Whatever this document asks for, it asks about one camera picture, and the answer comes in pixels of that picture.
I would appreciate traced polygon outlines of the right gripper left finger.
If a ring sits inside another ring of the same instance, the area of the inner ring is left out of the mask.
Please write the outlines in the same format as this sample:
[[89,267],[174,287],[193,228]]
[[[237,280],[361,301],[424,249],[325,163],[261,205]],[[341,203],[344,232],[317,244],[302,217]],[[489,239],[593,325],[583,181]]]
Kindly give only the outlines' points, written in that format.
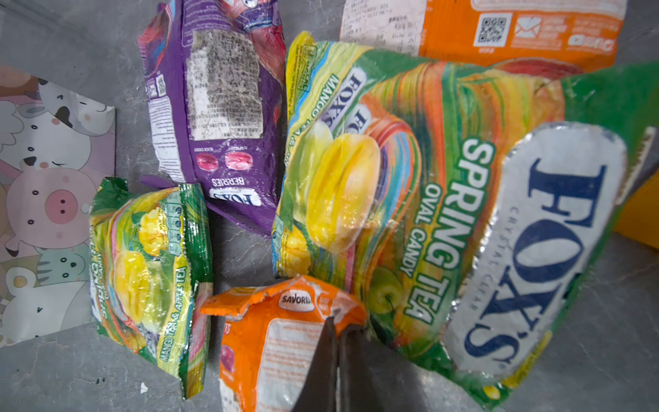
[[293,412],[336,411],[336,383],[339,362],[338,337],[333,317],[324,322],[305,384]]

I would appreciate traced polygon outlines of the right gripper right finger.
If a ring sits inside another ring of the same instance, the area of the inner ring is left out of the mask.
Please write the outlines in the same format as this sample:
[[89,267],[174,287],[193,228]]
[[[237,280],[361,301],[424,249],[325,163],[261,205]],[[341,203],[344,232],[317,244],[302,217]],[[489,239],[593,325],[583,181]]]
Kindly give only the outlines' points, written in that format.
[[338,361],[338,411],[383,411],[363,355],[366,341],[362,326],[352,324],[340,336]]

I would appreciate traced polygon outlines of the orange Savoria snack packet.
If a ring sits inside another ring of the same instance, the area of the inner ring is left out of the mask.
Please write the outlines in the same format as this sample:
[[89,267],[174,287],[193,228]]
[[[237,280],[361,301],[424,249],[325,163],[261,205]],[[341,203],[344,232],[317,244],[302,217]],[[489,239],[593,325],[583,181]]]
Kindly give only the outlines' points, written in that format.
[[364,305],[310,276],[266,287],[232,288],[207,300],[202,313],[225,319],[220,393],[225,411],[290,411],[307,380],[325,322],[337,337],[363,326]]

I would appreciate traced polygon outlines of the green Fox's mango tea bag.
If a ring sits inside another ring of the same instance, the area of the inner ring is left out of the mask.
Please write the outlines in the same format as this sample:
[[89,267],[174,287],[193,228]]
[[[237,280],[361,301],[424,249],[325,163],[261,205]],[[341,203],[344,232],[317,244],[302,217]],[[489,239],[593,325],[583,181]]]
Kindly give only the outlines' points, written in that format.
[[182,184],[142,195],[106,178],[90,216],[90,294],[98,331],[180,380],[204,389],[214,289],[202,189]]

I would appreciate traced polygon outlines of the white paper gift bag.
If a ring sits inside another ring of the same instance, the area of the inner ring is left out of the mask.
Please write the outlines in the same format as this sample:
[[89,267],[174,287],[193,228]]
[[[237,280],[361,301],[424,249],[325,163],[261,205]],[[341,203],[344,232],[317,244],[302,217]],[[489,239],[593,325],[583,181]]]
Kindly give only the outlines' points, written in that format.
[[116,110],[1,70],[1,344],[89,323],[89,216],[115,172]]

